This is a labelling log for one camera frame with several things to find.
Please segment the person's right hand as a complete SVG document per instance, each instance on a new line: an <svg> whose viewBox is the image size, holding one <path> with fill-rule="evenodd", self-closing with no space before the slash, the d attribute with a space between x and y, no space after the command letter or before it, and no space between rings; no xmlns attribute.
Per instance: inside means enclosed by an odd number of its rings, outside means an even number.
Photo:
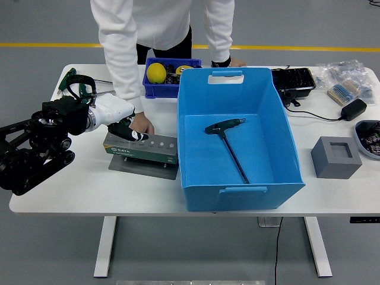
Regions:
<svg viewBox="0 0 380 285"><path fill-rule="evenodd" d="M145 116L144 112L136 113L134 120L130 124L130 128L139 133L154 134L154 126Z"/></svg>

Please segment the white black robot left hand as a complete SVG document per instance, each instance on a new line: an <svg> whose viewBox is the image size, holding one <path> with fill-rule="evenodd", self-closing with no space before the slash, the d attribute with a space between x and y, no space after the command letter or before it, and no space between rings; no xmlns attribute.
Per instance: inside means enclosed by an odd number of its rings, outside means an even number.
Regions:
<svg viewBox="0 0 380 285"><path fill-rule="evenodd" d="M149 138L147 134L132 130L121 123L121 120L134 116L133 104L111 93L98 96L95 104L90 105L86 131L94 131L100 125L106 125L108 131L128 141L144 141Z"/></svg>

